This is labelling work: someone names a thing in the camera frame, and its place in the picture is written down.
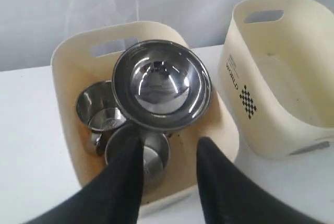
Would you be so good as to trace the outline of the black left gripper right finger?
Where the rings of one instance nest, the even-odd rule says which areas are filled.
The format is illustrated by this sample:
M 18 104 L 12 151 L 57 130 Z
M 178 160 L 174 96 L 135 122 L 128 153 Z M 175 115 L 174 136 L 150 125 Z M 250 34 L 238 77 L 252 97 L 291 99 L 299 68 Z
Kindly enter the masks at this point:
M 197 144 L 196 175 L 206 223 L 319 223 L 254 183 L 208 136 Z

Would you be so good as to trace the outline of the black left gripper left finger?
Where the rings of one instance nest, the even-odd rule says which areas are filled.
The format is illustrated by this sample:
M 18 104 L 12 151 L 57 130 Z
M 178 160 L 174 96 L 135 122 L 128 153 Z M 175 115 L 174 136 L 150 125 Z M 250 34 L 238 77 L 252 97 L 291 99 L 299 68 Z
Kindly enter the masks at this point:
M 29 223 L 137 223 L 143 189 L 143 145 L 132 140 L 89 184 Z

